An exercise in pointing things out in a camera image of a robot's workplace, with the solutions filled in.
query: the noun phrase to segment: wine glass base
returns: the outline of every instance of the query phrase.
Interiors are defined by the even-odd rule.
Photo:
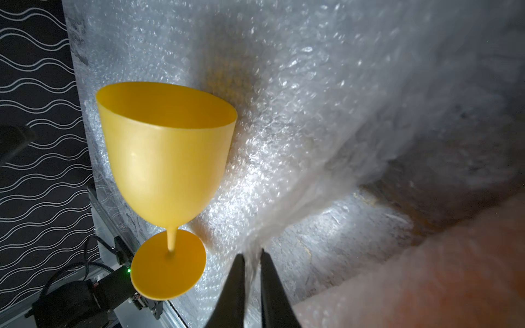
[[[170,252],[163,231],[146,240],[133,257],[131,282],[146,298],[169,300],[191,289],[205,266],[206,250],[196,235],[178,230],[175,250]]]

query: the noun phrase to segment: wine glass stem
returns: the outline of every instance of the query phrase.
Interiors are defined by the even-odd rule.
[[[175,240],[177,238],[177,229],[179,227],[175,228],[168,228],[166,229],[167,232],[167,248],[170,252],[173,252],[175,250]]]

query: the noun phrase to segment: bubble wrap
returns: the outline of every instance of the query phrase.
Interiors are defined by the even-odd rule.
[[[500,135],[508,125],[525,131],[519,114],[506,110],[508,90],[522,90],[523,26],[513,18],[519,1],[63,4],[97,194],[139,242],[161,228],[138,217],[118,192],[97,90],[122,81],[174,83],[210,92],[238,111],[222,184],[183,227],[203,240],[208,256],[201,280],[173,300],[191,327],[205,324],[238,252],[247,256],[248,281],[255,278],[246,326],[258,326],[261,246],[297,303],[410,245],[417,236],[408,211],[383,206],[376,185],[357,186],[378,179],[397,192],[406,186],[414,190],[406,203],[415,207],[428,200],[416,197],[417,188],[432,184],[425,184],[428,175],[399,172],[400,165],[413,169],[414,158],[438,172],[431,182],[454,181],[468,192],[520,173],[522,162],[507,165],[511,142]],[[458,112],[459,103],[466,110]],[[462,121],[464,111],[480,114]],[[480,126],[482,119],[487,124]],[[470,149],[442,153],[444,136],[455,131],[461,139],[462,129],[479,153],[475,137],[502,147],[477,179],[458,181],[470,172],[461,161],[473,158]],[[433,146],[428,153],[417,151],[420,140]],[[434,161],[426,163],[429,157]]]

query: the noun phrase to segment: black wavy patterned wall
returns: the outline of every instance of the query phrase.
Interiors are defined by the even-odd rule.
[[[82,260],[92,179],[60,0],[0,1],[0,124],[37,139],[0,168],[0,311]],[[93,243],[90,257],[98,257]]]

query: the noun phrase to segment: black cable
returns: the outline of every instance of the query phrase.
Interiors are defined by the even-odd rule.
[[[53,282],[55,280],[57,280],[62,274],[64,274],[68,270],[83,267],[84,265],[86,265],[85,262],[76,262],[76,263],[69,264],[69,265],[63,267],[62,269],[58,270],[57,272],[55,272],[55,274],[53,274],[51,276],[51,278],[49,278],[49,280],[47,281],[47,283],[44,286],[44,288],[42,288],[42,292],[40,292],[40,298],[42,298],[45,295],[47,295],[47,291],[49,290],[49,288],[51,287]],[[102,269],[106,270],[109,273],[112,273],[114,271],[113,269],[111,269],[110,267],[106,266],[105,264],[98,263],[98,262],[88,261],[87,265],[102,268]]]
[[[86,280],[88,278],[88,275],[89,275],[88,243],[89,243],[89,239],[90,238],[94,238],[94,239],[98,240],[98,242],[101,243],[102,246],[106,247],[108,251],[110,251],[114,255],[117,255],[117,250],[112,248],[111,246],[109,246],[109,244],[107,242],[105,242],[102,238],[100,238],[97,235],[89,236],[88,239],[86,239],[86,241],[84,242],[84,265],[86,266],[86,275],[84,276],[84,280]]]

